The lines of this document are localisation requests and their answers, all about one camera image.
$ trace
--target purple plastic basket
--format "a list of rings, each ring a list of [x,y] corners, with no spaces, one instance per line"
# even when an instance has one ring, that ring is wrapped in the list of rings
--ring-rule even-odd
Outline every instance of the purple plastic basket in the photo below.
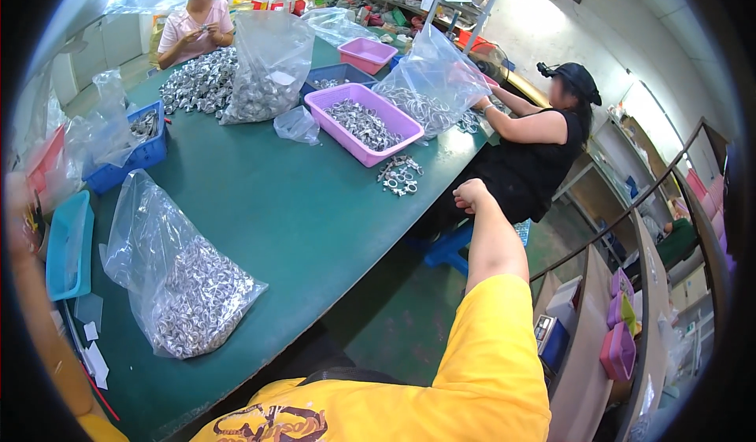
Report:
[[[630,300],[630,304],[632,304],[633,297],[635,296],[633,284],[630,283],[630,278],[628,278],[628,275],[624,274],[624,270],[618,268],[617,271],[614,272],[614,274],[611,276],[611,296],[617,296],[620,291],[628,295],[628,300]]]
[[[379,41],[357,37],[339,45],[342,63],[351,63],[365,73],[375,75],[391,58],[399,53],[396,47]]]
[[[600,361],[611,380],[628,381],[635,366],[635,341],[628,325],[620,322],[604,337]]]
[[[385,122],[386,128],[395,134],[401,134],[404,137],[404,142],[394,145],[390,149],[383,150],[383,152],[369,149],[324,111],[324,109],[345,99],[352,99],[354,102],[360,103],[368,109],[375,109],[377,116]],[[346,85],[309,93],[305,95],[305,103],[311,108],[312,116],[315,117],[321,128],[328,132],[349,153],[353,154],[355,159],[368,168],[396,154],[407,145],[422,137],[424,133],[422,126],[413,118],[402,113],[402,111],[389,101],[383,99],[383,97],[373,93],[370,88],[358,83],[347,83]]]

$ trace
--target blue plastic basket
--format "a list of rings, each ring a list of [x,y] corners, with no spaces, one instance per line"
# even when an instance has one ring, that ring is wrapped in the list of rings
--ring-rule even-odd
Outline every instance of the blue plastic basket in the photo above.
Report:
[[[395,55],[391,59],[391,63],[389,63],[389,69],[394,69],[394,67],[399,65],[399,60],[402,59],[402,57],[405,57],[405,55]]]
[[[72,234],[72,223],[86,203],[82,249],[79,254],[76,284],[66,291],[64,281],[66,268],[66,242]],[[91,256],[92,230],[95,225],[95,213],[89,204],[89,191],[79,191],[63,204],[59,205],[52,216],[50,237],[48,238],[47,262],[44,267],[44,281],[51,301],[84,296],[91,291]]]
[[[348,79],[350,83],[359,83],[370,88],[375,85],[378,80],[368,75],[361,69],[355,67],[351,63],[339,63],[337,65],[329,65],[328,67],[313,68],[307,74],[305,84],[302,85],[302,89],[299,90],[302,96],[310,94],[313,91],[318,91],[318,88],[312,84],[313,81],[320,81],[322,79],[335,79],[344,84],[344,80]]]
[[[140,144],[128,157],[126,164],[122,168],[107,163],[94,170],[89,175],[82,178],[89,187],[97,194],[102,194],[110,188],[123,183],[126,176],[131,170],[137,168],[149,168],[152,165],[165,160],[168,153],[167,129],[165,129],[165,112],[163,111],[163,101],[158,100],[149,106],[139,109],[137,112],[127,117],[129,122],[135,121],[139,116],[151,109],[157,110],[157,135],[148,141]]]

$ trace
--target pink shirt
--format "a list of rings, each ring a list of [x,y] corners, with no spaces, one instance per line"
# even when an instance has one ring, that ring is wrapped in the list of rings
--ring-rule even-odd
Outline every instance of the pink shirt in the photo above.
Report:
[[[225,0],[215,0],[213,7],[210,8],[210,12],[207,14],[205,24],[212,22],[219,22],[220,30],[222,34],[227,34],[233,30],[232,19],[228,15],[228,2]],[[202,27],[202,24],[197,23],[192,16],[189,15],[186,10],[182,12],[171,13],[168,19],[165,21],[163,27],[163,37],[160,39],[160,46],[157,48],[157,53],[164,54],[170,50],[171,47],[181,40],[188,32],[197,30]],[[199,57],[202,54],[209,53],[218,48],[218,45],[213,42],[208,32],[204,32],[196,40],[188,44],[173,62],[173,65],[184,62],[194,57]]]

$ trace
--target hand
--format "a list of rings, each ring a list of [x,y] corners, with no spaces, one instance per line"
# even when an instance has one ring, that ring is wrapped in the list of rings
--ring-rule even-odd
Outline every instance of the hand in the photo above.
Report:
[[[459,209],[464,209],[468,214],[475,214],[476,204],[481,199],[491,198],[491,193],[485,187],[485,183],[480,178],[473,178],[460,184],[454,194],[454,201]]]
[[[184,36],[182,37],[181,42],[183,44],[190,44],[190,43],[196,41],[200,37],[200,35],[202,35],[202,29],[197,29],[197,30],[189,31],[186,34],[184,34]]]
[[[482,111],[485,107],[492,106],[491,100],[488,99],[488,96],[484,96],[480,98],[480,100],[475,103],[472,108],[477,109],[478,111]]]

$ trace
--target black cap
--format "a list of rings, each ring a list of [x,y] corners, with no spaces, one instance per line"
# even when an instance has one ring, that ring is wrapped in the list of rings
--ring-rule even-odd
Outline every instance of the black cap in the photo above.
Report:
[[[540,62],[537,65],[537,68],[546,78],[551,78],[556,75],[564,76],[575,88],[578,88],[581,94],[587,97],[591,103],[601,106],[601,96],[599,95],[599,89],[596,87],[596,82],[593,80],[593,77],[588,70],[580,63],[570,62],[560,65],[556,69],[550,69],[545,63]]]

